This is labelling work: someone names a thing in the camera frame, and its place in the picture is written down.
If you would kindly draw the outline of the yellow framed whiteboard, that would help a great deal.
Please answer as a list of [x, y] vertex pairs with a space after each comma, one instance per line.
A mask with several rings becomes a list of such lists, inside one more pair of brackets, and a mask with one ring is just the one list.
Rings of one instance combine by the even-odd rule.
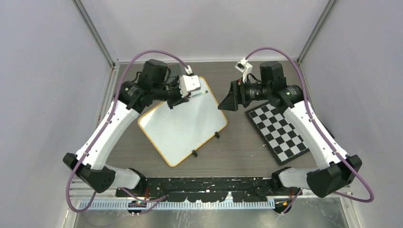
[[228, 120], [205, 78], [201, 89], [209, 93], [169, 109], [166, 102], [140, 116], [138, 126], [170, 167], [175, 167], [213, 137], [218, 137]]

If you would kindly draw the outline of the green whiteboard marker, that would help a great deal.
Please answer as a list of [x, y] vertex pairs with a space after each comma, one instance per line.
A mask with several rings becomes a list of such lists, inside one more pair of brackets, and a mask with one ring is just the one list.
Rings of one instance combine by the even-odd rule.
[[199, 93], [191, 94], [191, 95], [189, 96], [189, 98], [190, 98], [190, 99], [193, 99], [193, 98], [196, 98], [196, 97], [201, 96], [201, 95], [206, 95], [206, 94], [208, 94], [208, 93], [209, 93], [209, 91], [208, 91], [208, 90], [205, 90], [205, 91], [202, 91], [202, 92], [199, 92]]

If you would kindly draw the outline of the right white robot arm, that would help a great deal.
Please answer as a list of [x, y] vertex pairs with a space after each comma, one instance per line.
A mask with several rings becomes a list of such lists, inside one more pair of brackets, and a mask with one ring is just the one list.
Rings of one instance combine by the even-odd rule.
[[335, 142], [312, 110], [305, 91], [298, 85], [287, 84], [282, 65], [278, 61], [261, 63], [260, 80], [255, 83], [249, 79], [252, 65], [247, 60], [240, 60], [235, 67], [242, 78], [230, 83], [229, 93], [218, 109], [237, 111], [239, 105], [247, 107], [252, 101], [268, 101], [299, 134], [293, 143], [302, 143], [316, 162], [312, 169], [286, 167], [272, 173], [273, 192], [283, 195], [296, 187], [309, 189], [324, 198], [338, 194], [341, 188], [351, 184], [358, 176], [361, 159], [358, 155], [348, 155]]

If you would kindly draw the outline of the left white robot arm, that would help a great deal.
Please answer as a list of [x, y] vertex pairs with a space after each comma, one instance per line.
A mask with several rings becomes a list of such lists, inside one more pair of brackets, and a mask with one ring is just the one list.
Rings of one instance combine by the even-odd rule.
[[142, 111], [153, 101], [165, 101], [170, 109], [190, 100], [201, 87], [197, 75], [189, 67], [181, 74], [177, 65], [150, 59], [132, 81], [125, 81], [101, 124], [76, 153], [67, 153], [63, 163], [73, 174], [102, 193], [111, 187], [123, 187], [135, 197], [145, 193], [142, 175], [134, 169], [121, 169], [106, 164], [113, 147]]

